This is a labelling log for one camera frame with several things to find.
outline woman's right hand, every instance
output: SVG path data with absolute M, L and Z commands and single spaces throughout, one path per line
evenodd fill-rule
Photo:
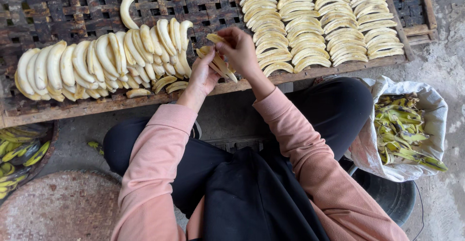
M 229 46 L 218 42 L 218 52 L 226 55 L 230 66 L 247 79 L 257 100 L 261 101 L 270 95 L 275 87 L 259 67 L 252 37 L 237 27 L 219 30 L 218 36 L 231 44 Z
M 255 44 L 250 35 L 238 27 L 228 27 L 219 30 L 218 36 L 223 37 L 231 45 L 218 42 L 216 44 L 218 52 L 227 56 L 229 65 L 239 74 L 246 79 L 263 75 L 255 55 Z

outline plastic sack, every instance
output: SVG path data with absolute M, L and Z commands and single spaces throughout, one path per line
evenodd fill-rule
M 385 76 L 381 76 L 376 80 L 361 78 L 360 81 L 371 90 L 373 104 L 378 102 L 381 95 L 400 95 L 416 92 L 419 98 L 417 108 L 425 111 L 424 131 L 430 135 L 429 139 L 422 141 L 423 144 L 420 148 L 423 154 L 442 160 L 447 104 L 433 87 L 425 83 L 412 81 L 394 82 Z M 374 119 L 375 110 L 373 106 L 369 119 L 351 145 L 350 153 L 346 153 L 346 157 L 353 160 L 357 167 L 395 182 L 414 180 L 424 175 L 435 175 L 439 172 L 423 165 L 389 164 L 384 166 L 378 154 Z

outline wire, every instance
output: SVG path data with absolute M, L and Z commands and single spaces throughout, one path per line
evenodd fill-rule
M 425 221 L 424 221 L 424 218 L 425 218 L 425 214 L 424 214 L 424 209 L 423 209 L 423 200 L 421 199 L 421 193 L 420 193 L 420 189 L 418 189 L 418 186 L 417 184 L 415 183 L 415 181 L 413 180 L 413 183 L 415 184 L 415 186 L 417 187 L 417 190 L 418 190 L 418 195 L 420 196 L 420 203 L 421 203 L 421 223 L 422 223 L 422 226 L 421 226 L 421 229 L 420 229 L 420 232 L 418 232 L 417 236 L 412 240 L 412 241 L 415 241 L 417 239 L 417 237 L 420 235 L 420 233 L 423 231 L 423 228 L 425 227 Z

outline pink sweater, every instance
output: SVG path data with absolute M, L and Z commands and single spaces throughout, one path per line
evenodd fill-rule
M 334 160 L 318 132 L 279 89 L 255 102 L 276 135 L 282 155 L 331 240 L 408 240 L 363 188 Z M 197 114 L 181 105 L 162 105 L 132 149 L 118 205 L 120 219 L 111 240 L 176 240 L 202 237 L 204 198 L 186 227 L 176 224 L 171 182 Z

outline round woven mat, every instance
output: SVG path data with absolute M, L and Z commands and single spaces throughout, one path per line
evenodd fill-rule
M 25 184 L 0 207 L 0 240 L 109 240 L 120 185 L 95 172 L 67 171 Z

